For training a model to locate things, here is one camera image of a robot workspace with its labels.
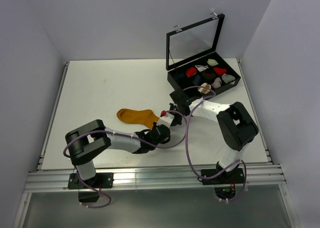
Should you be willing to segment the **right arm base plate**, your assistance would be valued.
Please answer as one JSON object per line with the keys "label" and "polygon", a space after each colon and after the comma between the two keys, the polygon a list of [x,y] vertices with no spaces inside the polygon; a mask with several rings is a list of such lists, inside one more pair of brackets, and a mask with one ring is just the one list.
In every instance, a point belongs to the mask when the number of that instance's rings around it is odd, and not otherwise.
{"label": "right arm base plate", "polygon": [[245,174],[242,168],[238,166],[230,172],[224,171],[217,176],[218,172],[222,171],[221,168],[215,169],[202,169],[200,179],[203,185],[231,185],[243,184],[245,181]]}

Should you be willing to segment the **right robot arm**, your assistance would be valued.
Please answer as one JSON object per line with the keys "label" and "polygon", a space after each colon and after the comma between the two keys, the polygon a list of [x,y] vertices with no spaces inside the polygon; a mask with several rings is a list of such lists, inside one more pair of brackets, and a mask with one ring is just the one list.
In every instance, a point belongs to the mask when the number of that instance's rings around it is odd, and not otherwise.
{"label": "right robot arm", "polygon": [[216,164],[216,174],[211,178],[227,183],[233,178],[239,163],[242,162],[243,151],[258,135],[259,129],[242,103],[221,104],[209,101],[214,96],[213,93],[202,98],[190,98],[182,89],[170,94],[176,110],[188,116],[186,136],[189,134],[191,116],[218,123],[227,149]]}

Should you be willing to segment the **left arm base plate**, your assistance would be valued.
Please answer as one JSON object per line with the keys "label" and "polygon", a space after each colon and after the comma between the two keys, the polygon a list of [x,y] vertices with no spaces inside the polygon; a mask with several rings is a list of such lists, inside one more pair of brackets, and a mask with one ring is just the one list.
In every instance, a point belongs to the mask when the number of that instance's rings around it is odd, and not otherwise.
{"label": "left arm base plate", "polygon": [[[96,175],[83,182],[95,189],[110,189],[113,187],[114,174],[113,173],[96,173]],[[70,190],[87,189],[87,187],[79,180],[76,173],[71,173],[67,188]]]}

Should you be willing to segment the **mustard yellow sock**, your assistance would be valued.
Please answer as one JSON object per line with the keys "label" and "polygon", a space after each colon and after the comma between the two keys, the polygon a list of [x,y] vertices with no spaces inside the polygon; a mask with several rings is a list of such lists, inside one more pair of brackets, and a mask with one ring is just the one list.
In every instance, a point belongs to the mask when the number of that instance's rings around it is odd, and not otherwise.
{"label": "mustard yellow sock", "polygon": [[152,110],[131,110],[122,108],[116,113],[117,118],[127,124],[140,124],[152,129],[154,122],[160,119]]}

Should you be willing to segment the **brown striped sock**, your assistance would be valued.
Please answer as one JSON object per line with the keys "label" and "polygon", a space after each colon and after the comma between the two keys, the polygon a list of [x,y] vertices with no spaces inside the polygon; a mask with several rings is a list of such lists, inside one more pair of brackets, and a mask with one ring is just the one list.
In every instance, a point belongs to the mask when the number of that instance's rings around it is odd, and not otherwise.
{"label": "brown striped sock", "polygon": [[197,90],[199,93],[205,95],[211,92],[212,86],[208,83],[203,83]]}

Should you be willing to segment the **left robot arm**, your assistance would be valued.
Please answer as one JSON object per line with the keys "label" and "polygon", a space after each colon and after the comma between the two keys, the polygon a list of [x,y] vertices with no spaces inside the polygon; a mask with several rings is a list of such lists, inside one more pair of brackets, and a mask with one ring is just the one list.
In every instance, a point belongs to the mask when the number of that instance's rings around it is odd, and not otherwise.
{"label": "left robot arm", "polygon": [[86,188],[96,185],[98,176],[93,159],[107,149],[132,154],[145,154],[171,139],[170,124],[155,123],[151,129],[122,133],[106,127],[102,120],[89,122],[65,135],[67,143],[63,155],[70,158]]}

